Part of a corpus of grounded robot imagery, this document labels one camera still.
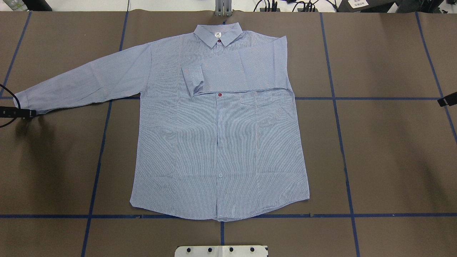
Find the white paper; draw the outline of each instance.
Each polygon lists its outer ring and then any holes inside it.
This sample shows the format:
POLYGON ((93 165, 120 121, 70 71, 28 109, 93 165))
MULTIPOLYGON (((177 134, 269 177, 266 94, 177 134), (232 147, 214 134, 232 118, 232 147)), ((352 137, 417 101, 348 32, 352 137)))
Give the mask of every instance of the white paper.
POLYGON ((347 0, 347 1, 351 5, 351 7, 354 9, 368 5, 367 0, 347 0))
POLYGON ((387 11, 387 13, 396 13, 399 6, 396 3, 393 3, 392 7, 387 11))

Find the metal bracket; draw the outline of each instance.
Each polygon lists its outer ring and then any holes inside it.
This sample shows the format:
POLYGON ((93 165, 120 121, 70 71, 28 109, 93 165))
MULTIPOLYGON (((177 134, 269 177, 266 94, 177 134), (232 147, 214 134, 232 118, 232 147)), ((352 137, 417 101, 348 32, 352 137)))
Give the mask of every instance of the metal bracket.
POLYGON ((268 246, 180 246, 175 257, 268 257, 268 246))
POLYGON ((232 0, 216 0, 216 16, 232 16, 232 0))

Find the shirt cuff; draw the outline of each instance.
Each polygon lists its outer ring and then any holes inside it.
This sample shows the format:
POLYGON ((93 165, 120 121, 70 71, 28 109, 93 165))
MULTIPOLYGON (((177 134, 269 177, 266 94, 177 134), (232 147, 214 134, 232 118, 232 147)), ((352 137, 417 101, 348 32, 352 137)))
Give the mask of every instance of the shirt cuff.
MULTIPOLYGON (((19 100, 19 103, 21 103, 21 109, 28 109, 28 100, 27 100, 27 94, 25 91, 19 92, 15 94, 17 99, 19 100)), ((13 97, 13 103, 16 108, 19 108, 17 105, 16 99, 13 97)))
POLYGON ((182 67, 182 73, 190 95, 198 95, 198 91, 204 84, 203 72, 200 64, 182 67))

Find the metal stand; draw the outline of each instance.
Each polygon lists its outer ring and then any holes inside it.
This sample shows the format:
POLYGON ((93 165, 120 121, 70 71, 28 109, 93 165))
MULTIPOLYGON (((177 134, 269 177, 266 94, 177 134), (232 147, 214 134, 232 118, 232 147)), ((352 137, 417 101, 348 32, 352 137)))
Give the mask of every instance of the metal stand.
POLYGON ((216 16, 232 16, 232 0, 216 0, 216 16))

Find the shirt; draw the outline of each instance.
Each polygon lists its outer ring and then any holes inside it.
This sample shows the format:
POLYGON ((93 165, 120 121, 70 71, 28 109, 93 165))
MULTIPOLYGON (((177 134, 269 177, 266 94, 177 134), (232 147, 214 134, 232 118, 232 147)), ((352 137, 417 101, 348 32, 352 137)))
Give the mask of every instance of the shirt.
POLYGON ((245 219, 309 198, 287 39, 238 23, 135 46, 17 94, 44 114, 140 93, 130 203, 245 219))

